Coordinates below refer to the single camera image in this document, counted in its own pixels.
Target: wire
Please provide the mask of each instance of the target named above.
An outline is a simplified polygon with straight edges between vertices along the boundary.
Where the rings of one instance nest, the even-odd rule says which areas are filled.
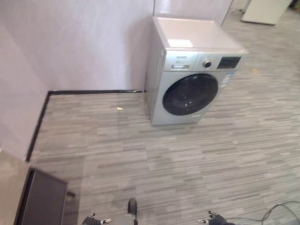
[[[285,202],[285,203],[282,203],[282,204],[276,204],[274,205],[270,210],[268,210],[264,216],[262,217],[262,219],[250,219],[250,218],[244,218],[244,217],[233,217],[233,218],[227,218],[226,220],[228,219],[247,219],[247,220],[252,220],[252,221],[256,221],[256,222],[261,222],[262,225],[263,225],[263,222],[270,216],[271,212],[273,211],[273,209],[275,209],[276,207],[278,206],[282,206],[282,207],[285,207],[287,210],[289,210],[290,213],[292,213],[294,215],[294,217],[297,219],[299,225],[300,225],[300,220],[299,218],[296,216],[296,214],[290,209],[288,208],[287,206],[285,206],[286,204],[289,204],[289,203],[297,203],[297,204],[300,204],[300,202],[298,201],[290,201],[290,202]]]

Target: front-loading washing machine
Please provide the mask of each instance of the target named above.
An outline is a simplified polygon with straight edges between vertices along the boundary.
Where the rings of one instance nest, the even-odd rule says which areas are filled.
[[[152,125],[197,122],[248,53],[214,21],[152,21],[147,115]]]

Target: dark glass door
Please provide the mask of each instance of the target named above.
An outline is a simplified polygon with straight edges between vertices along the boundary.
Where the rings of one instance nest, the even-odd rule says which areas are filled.
[[[209,74],[194,74],[174,83],[164,94],[163,105],[173,115],[188,115],[207,106],[216,96],[218,82]]]

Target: gray striped floor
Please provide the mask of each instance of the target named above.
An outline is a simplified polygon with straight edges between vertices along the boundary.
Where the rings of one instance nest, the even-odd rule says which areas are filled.
[[[130,197],[140,225],[196,225],[207,210],[261,218],[299,201],[299,15],[276,26],[239,19],[229,14],[223,28],[250,56],[198,124],[152,127],[142,93],[50,98],[32,163],[76,192],[65,225],[126,212]],[[297,223],[282,207],[265,224]]]

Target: digital display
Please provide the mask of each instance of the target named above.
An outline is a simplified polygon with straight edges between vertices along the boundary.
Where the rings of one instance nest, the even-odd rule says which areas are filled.
[[[222,57],[217,69],[235,68],[241,57]]]

